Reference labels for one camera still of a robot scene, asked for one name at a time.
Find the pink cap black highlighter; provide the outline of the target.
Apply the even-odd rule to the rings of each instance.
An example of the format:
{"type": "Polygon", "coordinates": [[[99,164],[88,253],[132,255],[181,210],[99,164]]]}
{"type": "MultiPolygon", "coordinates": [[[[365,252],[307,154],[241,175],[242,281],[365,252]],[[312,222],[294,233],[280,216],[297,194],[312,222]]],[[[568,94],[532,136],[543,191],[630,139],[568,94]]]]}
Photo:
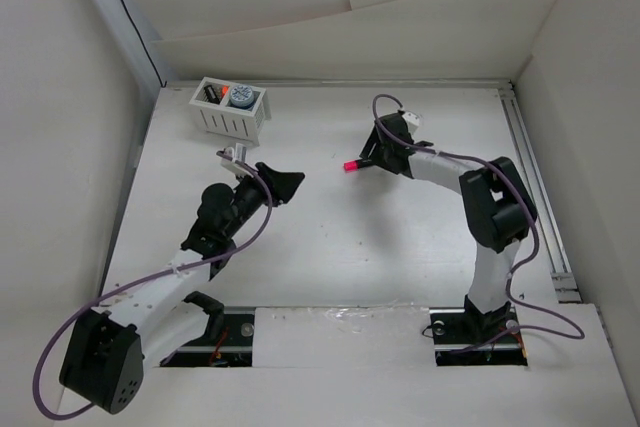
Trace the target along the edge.
{"type": "Polygon", "coordinates": [[[346,173],[355,172],[361,169],[373,167],[374,162],[371,159],[357,159],[345,162],[343,164],[343,170],[346,173]]]}

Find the blue cap black highlighter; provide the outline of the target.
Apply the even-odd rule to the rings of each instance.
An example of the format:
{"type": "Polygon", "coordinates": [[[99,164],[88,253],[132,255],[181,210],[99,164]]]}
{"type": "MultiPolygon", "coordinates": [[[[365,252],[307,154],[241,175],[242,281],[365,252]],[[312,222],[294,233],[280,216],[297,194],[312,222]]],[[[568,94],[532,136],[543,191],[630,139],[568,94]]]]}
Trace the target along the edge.
{"type": "Polygon", "coordinates": [[[203,100],[215,105],[220,105],[225,95],[224,86],[220,87],[213,84],[205,85],[202,91],[203,91],[203,100]]]}

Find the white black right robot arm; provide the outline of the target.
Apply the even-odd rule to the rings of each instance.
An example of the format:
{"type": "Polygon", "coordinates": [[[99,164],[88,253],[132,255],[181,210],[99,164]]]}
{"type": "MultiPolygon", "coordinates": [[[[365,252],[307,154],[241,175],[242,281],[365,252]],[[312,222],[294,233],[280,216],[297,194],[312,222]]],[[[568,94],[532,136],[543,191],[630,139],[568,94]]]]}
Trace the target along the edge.
{"type": "Polygon", "coordinates": [[[508,303],[507,277],[537,210],[510,158],[499,157],[484,166],[438,153],[428,142],[413,142],[419,125],[420,119],[408,111],[380,117],[360,157],[387,172],[461,196],[476,241],[474,277],[465,300],[474,309],[462,316],[462,328],[471,339],[483,341],[498,329],[495,312],[508,303]]]}

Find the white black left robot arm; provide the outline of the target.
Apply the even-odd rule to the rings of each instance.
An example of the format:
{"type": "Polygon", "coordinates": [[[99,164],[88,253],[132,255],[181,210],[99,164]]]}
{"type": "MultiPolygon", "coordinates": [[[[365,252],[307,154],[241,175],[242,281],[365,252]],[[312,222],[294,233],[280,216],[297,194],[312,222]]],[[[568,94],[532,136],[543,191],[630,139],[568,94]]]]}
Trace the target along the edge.
{"type": "Polygon", "coordinates": [[[224,306],[204,287],[241,251],[235,234],[261,208],[288,203],[305,176],[259,162],[229,164],[238,181],[208,186],[179,251],[154,274],[122,285],[80,309],[59,381],[110,414],[138,393],[145,371],[195,339],[212,343],[224,331],[224,306]]]}

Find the white slotted organizer box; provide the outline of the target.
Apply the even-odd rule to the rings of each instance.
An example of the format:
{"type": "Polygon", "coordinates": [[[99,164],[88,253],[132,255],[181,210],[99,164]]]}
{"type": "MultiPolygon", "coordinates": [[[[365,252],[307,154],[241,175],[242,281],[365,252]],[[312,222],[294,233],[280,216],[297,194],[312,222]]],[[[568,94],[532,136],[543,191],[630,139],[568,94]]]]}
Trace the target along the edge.
{"type": "Polygon", "coordinates": [[[250,110],[242,110],[229,105],[228,93],[223,97],[220,105],[204,101],[202,89],[207,84],[231,87],[234,84],[244,83],[204,77],[188,103],[188,109],[195,124],[208,133],[259,145],[259,136],[264,124],[272,118],[267,90],[249,85],[256,94],[255,103],[250,110]]]}

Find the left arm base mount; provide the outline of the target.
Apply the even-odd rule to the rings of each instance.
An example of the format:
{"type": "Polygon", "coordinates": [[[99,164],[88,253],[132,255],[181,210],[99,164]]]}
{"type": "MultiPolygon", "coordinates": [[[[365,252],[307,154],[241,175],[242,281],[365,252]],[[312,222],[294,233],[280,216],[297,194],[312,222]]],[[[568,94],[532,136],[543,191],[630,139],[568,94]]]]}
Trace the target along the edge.
{"type": "Polygon", "coordinates": [[[160,367],[246,368],[253,363],[255,307],[226,307],[202,292],[193,292],[183,301],[207,317],[177,350],[165,356],[160,367]]]}

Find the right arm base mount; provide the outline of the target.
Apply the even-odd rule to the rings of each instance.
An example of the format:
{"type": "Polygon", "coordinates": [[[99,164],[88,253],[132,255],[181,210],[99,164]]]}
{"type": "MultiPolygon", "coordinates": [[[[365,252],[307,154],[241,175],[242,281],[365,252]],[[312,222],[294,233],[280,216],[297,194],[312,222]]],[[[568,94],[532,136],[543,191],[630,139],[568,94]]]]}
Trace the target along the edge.
{"type": "Polygon", "coordinates": [[[429,323],[421,334],[433,341],[438,367],[522,366],[527,354],[519,333],[508,333],[491,341],[517,324],[510,302],[483,314],[468,298],[460,308],[429,310],[429,323]]]}

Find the aluminium rail right edge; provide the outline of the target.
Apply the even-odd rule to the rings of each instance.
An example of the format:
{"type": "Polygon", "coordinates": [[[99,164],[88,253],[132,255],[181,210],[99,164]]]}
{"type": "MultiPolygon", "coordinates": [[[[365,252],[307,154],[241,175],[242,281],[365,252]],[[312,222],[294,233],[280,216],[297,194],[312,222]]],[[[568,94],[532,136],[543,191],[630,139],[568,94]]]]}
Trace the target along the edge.
{"type": "Polygon", "coordinates": [[[518,105],[514,85],[511,81],[503,81],[498,92],[521,167],[522,178],[538,212],[537,231],[540,248],[536,260],[541,261],[547,267],[555,292],[554,296],[558,303],[581,304],[583,299],[564,249],[518,105]]]}

